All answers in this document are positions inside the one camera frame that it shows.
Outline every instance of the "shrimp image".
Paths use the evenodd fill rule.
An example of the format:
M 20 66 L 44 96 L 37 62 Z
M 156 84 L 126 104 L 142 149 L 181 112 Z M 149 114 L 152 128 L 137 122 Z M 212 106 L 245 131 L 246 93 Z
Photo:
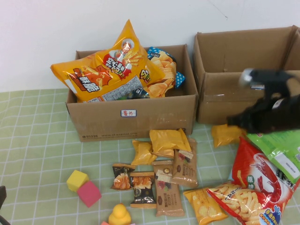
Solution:
M 265 177 L 267 177 L 269 179 L 269 181 L 267 183 L 270 184 L 274 188 L 273 192 L 265 190 L 265 188 L 263 187 L 263 177 L 260 176 L 257 179 L 257 183 L 258 183 L 258 187 L 259 187 L 260 191 L 270 195 L 271 202 L 277 203 L 281 197 L 282 191 L 281 191 L 281 186 L 280 186 L 280 183 L 279 183 L 279 180 L 278 180 L 276 174 L 266 163 L 265 159 L 263 158 L 263 154 L 261 154 L 261 153 L 255 154 L 254 160 L 256 162 L 250 166 L 256 167 Z

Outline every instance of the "wrapped biscuit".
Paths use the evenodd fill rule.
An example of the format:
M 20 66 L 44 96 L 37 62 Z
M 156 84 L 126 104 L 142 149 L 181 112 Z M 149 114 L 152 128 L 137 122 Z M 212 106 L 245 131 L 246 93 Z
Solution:
M 183 194 L 192 205 L 199 225 L 206 225 L 228 217 L 219 204 L 208 195 L 206 188 L 185 191 Z
M 123 191 L 129 190 L 133 186 L 130 183 L 129 176 L 135 170 L 134 165 L 116 163 L 112 165 L 114 180 L 111 189 Z
M 211 135 L 214 139 L 214 147 L 239 143 L 240 137 L 246 135 L 246 131 L 237 126 L 228 126 L 227 124 L 213 126 Z
M 133 208 L 155 209 L 156 201 L 152 191 L 154 172 L 132 172 L 130 181 L 135 193 L 135 200 L 130 206 Z
M 131 165 L 150 165 L 157 156 L 152 155 L 152 144 L 149 142 L 132 141 L 135 148 L 135 158 Z
M 153 152 L 164 150 L 180 149 L 191 151 L 188 138 L 182 129 L 179 130 L 151 130 L 150 139 L 152 141 Z
M 189 138 L 192 152 L 175 149 L 172 182 L 196 188 L 197 181 L 197 142 Z
M 184 216 L 184 211 L 180 199 L 179 186 L 171 182 L 173 161 L 154 161 L 152 165 L 155 173 L 157 202 L 156 216 Z

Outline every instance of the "cardboard box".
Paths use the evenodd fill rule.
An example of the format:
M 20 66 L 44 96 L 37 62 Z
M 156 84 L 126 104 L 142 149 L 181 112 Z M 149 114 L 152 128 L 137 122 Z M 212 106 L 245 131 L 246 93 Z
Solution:
M 198 94 L 187 45 L 158 48 L 176 58 L 177 70 L 186 77 L 178 89 L 167 91 L 167 97 L 77 103 L 69 90 L 66 105 L 82 142 L 144 138 L 151 129 L 183 128 L 187 135 L 192 133 Z M 77 51 L 76 59 L 94 52 Z
M 297 29 L 197 33 L 193 52 L 199 93 L 197 121 L 225 124 L 227 116 L 242 112 L 263 97 L 263 90 L 238 86 L 244 69 L 283 69 L 285 62 L 289 62 L 287 69 L 299 69 L 300 52 L 292 50 Z M 300 41 L 295 45 L 300 48 Z

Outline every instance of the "red shrimp chip bag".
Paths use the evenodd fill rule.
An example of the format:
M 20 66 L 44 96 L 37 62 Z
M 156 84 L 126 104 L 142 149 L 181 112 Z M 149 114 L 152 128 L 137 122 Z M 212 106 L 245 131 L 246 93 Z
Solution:
M 240 138 L 230 181 L 207 192 L 243 225 L 278 225 L 293 184 L 256 147 Z

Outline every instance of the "yellow snack bag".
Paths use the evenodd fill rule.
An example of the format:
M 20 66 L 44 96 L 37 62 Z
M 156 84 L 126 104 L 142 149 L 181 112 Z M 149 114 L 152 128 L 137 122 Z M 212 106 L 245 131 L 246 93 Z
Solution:
M 135 158 L 131 165 L 150 165 L 157 156 L 152 155 L 152 145 L 149 142 L 132 141 L 135 148 Z
M 191 151 L 191 146 L 188 143 L 187 136 L 182 129 L 151 130 L 150 139 L 152 141 L 154 153 L 173 149 Z
M 228 126 L 227 124 L 213 126 L 211 135 L 214 139 L 214 147 L 239 143 L 240 136 L 246 135 L 246 131 L 237 126 Z
M 78 102 L 117 100 L 165 76 L 148 59 L 129 20 L 111 49 L 53 64 L 51 70 L 76 94 Z
M 183 194 L 192 205 L 199 225 L 206 225 L 228 217 L 219 204 L 208 195 L 206 188 L 185 191 Z

